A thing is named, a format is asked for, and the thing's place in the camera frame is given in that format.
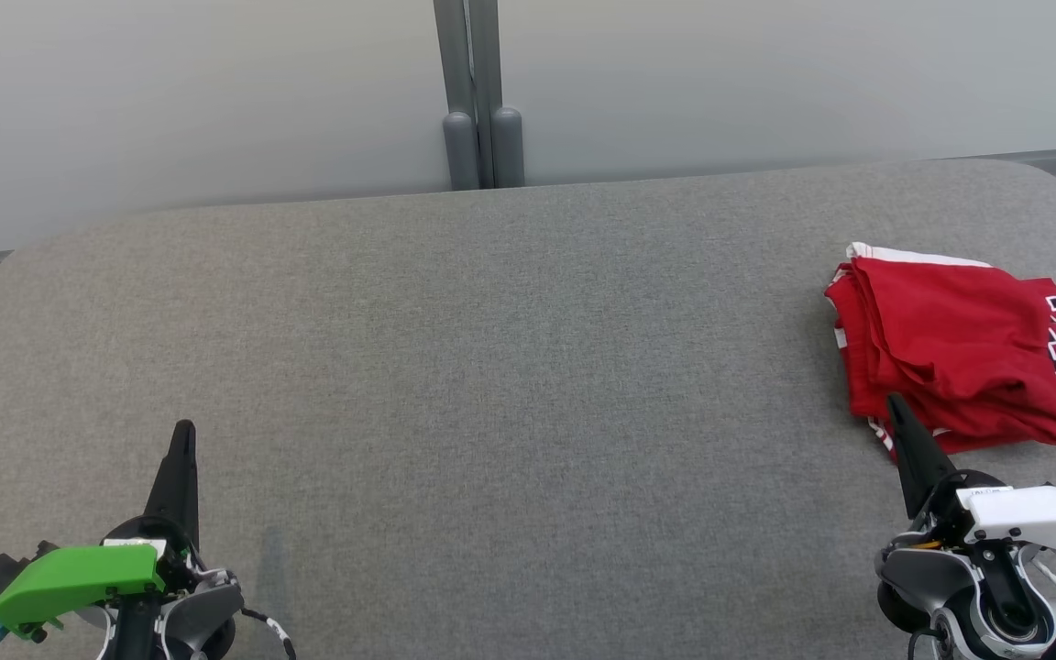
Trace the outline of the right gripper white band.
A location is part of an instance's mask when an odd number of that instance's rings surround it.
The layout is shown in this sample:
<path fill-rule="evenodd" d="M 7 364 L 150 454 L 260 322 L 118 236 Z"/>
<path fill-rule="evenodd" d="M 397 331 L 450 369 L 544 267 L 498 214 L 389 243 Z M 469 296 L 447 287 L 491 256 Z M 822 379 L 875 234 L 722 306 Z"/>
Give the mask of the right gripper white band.
<path fill-rule="evenodd" d="M 957 469 L 904 396 L 885 397 L 898 480 L 913 531 L 943 550 L 1031 545 L 1056 551 L 1056 486 L 1014 488 Z"/>

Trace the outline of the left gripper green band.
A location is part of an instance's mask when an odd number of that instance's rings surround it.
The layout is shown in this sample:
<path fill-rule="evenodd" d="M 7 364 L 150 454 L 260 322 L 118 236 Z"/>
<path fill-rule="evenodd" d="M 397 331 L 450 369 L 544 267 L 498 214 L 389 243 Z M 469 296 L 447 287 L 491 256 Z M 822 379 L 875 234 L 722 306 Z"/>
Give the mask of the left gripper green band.
<path fill-rule="evenodd" d="M 200 547 L 196 427 L 181 419 L 144 507 L 99 544 L 43 543 L 32 559 L 0 555 L 0 625 L 29 639 L 43 625 L 89 606 L 124 598 L 167 601 L 193 584 Z"/>

